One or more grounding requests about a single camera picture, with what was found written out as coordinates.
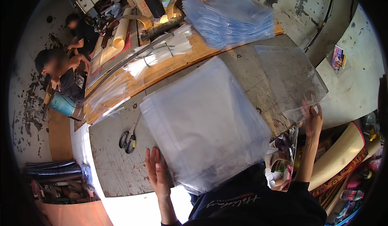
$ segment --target red patterned cloth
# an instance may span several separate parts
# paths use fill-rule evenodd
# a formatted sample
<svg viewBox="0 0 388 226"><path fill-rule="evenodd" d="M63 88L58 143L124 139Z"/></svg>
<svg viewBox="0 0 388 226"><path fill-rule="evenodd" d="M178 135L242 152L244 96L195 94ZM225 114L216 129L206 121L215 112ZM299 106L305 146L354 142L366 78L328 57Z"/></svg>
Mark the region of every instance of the red patterned cloth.
<svg viewBox="0 0 388 226"><path fill-rule="evenodd" d="M354 169L356 169L363 159L368 155L368 151L364 148L357 154L354 159L348 163L345 168L343 168L340 172L338 172L336 175L334 175L330 180L326 181L322 185L318 186L314 190L311 191L311 194L313 196L319 196L320 194L324 193L331 187L333 187L335 184L339 183L343 179L345 179Z"/></svg>

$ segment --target wooden table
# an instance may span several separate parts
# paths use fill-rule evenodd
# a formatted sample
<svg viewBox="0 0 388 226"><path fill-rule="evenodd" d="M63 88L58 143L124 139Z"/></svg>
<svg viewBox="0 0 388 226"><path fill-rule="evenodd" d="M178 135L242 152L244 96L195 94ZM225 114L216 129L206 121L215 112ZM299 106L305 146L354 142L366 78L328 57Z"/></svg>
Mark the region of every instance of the wooden table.
<svg viewBox="0 0 388 226"><path fill-rule="evenodd" d="M283 33L284 33L284 30L279 26L278 23L276 23L274 34L280 35ZM112 75L109 79L107 79L104 82L104 84L94 93L94 95L91 98L89 98L88 101L85 103L84 110L86 112L86 122L88 124L93 124L95 121L97 121L98 118L100 118L100 116L104 112L107 112L111 107L115 107L124 98L134 97L136 94L139 94L144 89L151 87L152 85L158 83L164 78L167 78L173 75L174 73L177 73L187 67L190 67L203 60L206 60L208 58L211 58L213 56L216 56L218 54L225 52L225 50L222 51L222 50L208 48L207 45L201 39L201 37L195 33L195 31L194 31L194 35L192 35L189 38L189 41L192 45L192 52L188 54L176 55L172 58L169 58L163 61L162 63L159 63L155 66L148 68L143 76L143 80L140 80L140 81L134 80L133 77L123 69L120 69L116 73L114 73L114 75ZM97 109L98 111L93 110L91 108L90 100L94 96L99 95L99 91L102 90L105 84L109 83L119 75L123 75L122 80L125 80L127 82L127 93L125 94L125 96L120 97L119 99L112 99L108 102L102 103L101 106L99 106L99 108ZM93 90L98 83L99 81L94 83L89 89L86 89L85 96L87 96L89 92Z"/></svg>
<svg viewBox="0 0 388 226"><path fill-rule="evenodd" d="M278 104L274 102L268 79L261 68L254 45L294 47L296 44L284 34L272 39L243 45L218 55L240 82L249 100L271 128L272 139L275 139L291 128L293 124L284 117ZM183 69L152 86L150 85L124 102L120 106L124 109L119 113L112 117L106 117L89 127L93 160L106 197L129 196L153 191L148 182L144 156L146 148L156 146L156 142L150 135L143 117L140 118L135 129L137 146L131 155L127 155L119 149L119 137L124 131L130 130L137 121L140 115L139 104L147 94L184 77L204 62Z"/></svg>

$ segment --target stack of plastic bags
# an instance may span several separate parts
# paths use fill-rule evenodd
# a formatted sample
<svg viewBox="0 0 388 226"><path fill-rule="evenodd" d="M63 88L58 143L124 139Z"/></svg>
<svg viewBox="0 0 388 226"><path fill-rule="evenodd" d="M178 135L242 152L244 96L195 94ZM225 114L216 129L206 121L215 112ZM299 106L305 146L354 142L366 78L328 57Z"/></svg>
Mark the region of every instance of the stack of plastic bags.
<svg viewBox="0 0 388 226"><path fill-rule="evenodd" d="M164 34L155 39L153 42L158 42L159 38L162 38ZM134 58L134 62L129 63L123 67L124 70L128 71L136 80L138 80L148 67L154 66L164 60L171 58L178 54L185 54L191 52L191 44L188 37L192 35L191 25L182 25L175 31L170 38L155 45L150 50L145 51L138 57ZM147 47L144 45L135 48L135 52Z"/></svg>
<svg viewBox="0 0 388 226"><path fill-rule="evenodd" d="M175 186L199 195L264 160L272 132L217 56L143 100Z"/></svg>
<svg viewBox="0 0 388 226"><path fill-rule="evenodd" d="M274 11L253 0L183 0L185 20L215 49L274 37Z"/></svg>

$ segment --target cardboard box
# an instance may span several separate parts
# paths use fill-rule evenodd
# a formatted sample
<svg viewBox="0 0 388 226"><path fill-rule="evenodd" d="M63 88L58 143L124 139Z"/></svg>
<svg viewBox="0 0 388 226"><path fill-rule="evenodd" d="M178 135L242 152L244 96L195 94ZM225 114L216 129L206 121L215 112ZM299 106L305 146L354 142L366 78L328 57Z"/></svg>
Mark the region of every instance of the cardboard box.
<svg viewBox="0 0 388 226"><path fill-rule="evenodd" d="M142 15L147 16L147 17L152 17L151 10L149 10L149 8L144 0L135 0L135 1L136 1L136 5L139 8L139 10L141 11Z"/></svg>

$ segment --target tools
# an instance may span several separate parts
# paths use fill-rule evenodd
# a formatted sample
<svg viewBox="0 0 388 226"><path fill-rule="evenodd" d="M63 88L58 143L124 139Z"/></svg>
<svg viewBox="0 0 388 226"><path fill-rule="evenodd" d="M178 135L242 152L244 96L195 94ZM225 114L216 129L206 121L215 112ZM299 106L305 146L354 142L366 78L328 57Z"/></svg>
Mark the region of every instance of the tools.
<svg viewBox="0 0 388 226"><path fill-rule="evenodd" d="M142 116L142 114L140 113L139 118L137 119L136 123L134 124L133 129L131 129L132 135L130 135L129 131L126 131L120 137L119 148L124 149L124 151L127 154L131 154L135 150L135 147L136 147L135 128L136 128L141 116Z"/></svg>

